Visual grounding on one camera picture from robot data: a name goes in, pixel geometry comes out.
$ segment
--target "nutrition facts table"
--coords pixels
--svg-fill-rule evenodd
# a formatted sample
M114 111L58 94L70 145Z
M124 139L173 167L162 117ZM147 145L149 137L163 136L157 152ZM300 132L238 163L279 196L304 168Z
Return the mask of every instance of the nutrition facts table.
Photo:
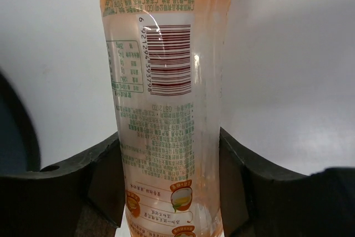
M111 85L117 96L142 93L143 74L137 41L107 41Z

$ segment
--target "barcode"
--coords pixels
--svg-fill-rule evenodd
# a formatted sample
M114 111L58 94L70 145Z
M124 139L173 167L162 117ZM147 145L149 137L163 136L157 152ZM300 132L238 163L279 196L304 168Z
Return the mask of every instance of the barcode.
M145 26L152 95L191 92L191 25Z

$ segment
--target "black holder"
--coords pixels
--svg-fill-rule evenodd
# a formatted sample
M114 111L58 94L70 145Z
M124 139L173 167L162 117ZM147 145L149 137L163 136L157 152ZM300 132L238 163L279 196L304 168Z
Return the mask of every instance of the black holder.
M304 176L220 134L225 236L354 237L355 169ZM41 172L0 177L0 236L112 237L124 177L117 133Z

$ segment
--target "barcode number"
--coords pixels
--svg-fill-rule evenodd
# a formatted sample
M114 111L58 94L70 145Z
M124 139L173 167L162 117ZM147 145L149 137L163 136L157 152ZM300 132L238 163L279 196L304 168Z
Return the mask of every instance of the barcode number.
M147 25L140 35L148 92L168 97L190 93L191 25Z

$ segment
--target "orange label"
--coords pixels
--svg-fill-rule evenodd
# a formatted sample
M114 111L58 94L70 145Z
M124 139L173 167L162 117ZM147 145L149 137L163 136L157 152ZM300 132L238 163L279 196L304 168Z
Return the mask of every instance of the orange label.
M132 197L132 198L133 198L134 200L136 200L137 202L140 201L139 196L136 195L135 193L132 193L131 191L126 191L126 195L127 195L128 197Z
M174 183L170 186L170 190L171 191L176 191L180 188L184 188L184 187L191 187L192 185L192 180L187 180L187 181L180 181L178 183Z
M183 234L185 236L195 237L196 235L193 233L195 230L195 226L180 226L172 230L171 232L174 234L174 237L180 237Z

